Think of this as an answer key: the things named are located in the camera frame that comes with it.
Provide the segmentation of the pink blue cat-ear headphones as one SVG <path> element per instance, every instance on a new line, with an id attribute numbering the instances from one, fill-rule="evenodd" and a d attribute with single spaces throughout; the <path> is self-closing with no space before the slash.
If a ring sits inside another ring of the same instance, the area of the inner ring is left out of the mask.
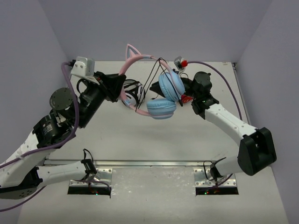
<path id="1" fill-rule="evenodd" d="M 168 119 L 173 116 L 177 108 L 176 103 L 183 105 L 181 99 L 185 93 L 183 81 L 176 72 L 171 70 L 171 67 L 164 59 L 142 54 L 130 44 L 126 46 L 125 64 L 121 67 L 119 75 L 124 75 L 131 65 L 142 59 L 154 60 L 163 68 L 158 81 L 153 84 L 154 87 L 157 87 L 157 92 L 162 94 L 162 98 L 156 98 L 147 102 L 147 110 L 142 110 L 139 108 L 139 104 L 134 105 L 129 101 L 124 87 L 122 87 L 120 99 L 125 106 L 141 116 L 154 119 Z"/>

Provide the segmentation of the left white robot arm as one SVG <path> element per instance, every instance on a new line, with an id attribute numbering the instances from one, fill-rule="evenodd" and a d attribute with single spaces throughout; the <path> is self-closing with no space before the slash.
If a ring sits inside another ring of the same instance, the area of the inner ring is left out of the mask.
<path id="1" fill-rule="evenodd" d="M 94 78 L 95 82 L 79 80 L 86 86 L 79 96 L 71 83 L 53 92 L 49 114 L 38 121 L 24 143 L 0 165 L 1 199 L 23 199 L 63 181 L 92 182 L 98 172 L 92 159 L 53 167 L 40 163 L 75 138 L 76 130 L 87 126 L 104 100 L 117 101 L 126 76 L 96 72 Z"/>

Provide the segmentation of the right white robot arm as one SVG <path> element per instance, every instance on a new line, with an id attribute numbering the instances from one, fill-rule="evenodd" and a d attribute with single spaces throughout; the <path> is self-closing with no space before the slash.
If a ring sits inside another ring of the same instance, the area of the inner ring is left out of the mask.
<path id="1" fill-rule="evenodd" d="M 237 156 L 211 163 L 214 181 L 240 172 L 253 176 L 277 160 L 272 134 L 269 129 L 251 126 L 226 110 L 211 94 L 210 76 L 199 71 L 190 80 L 180 78 L 176 72 L 162 73 L 150 90 L 164 97 L 164 102 L 181 103 L 182 95 L 192 97 L 194 113 L 216 125 L 237 144 Z"/>

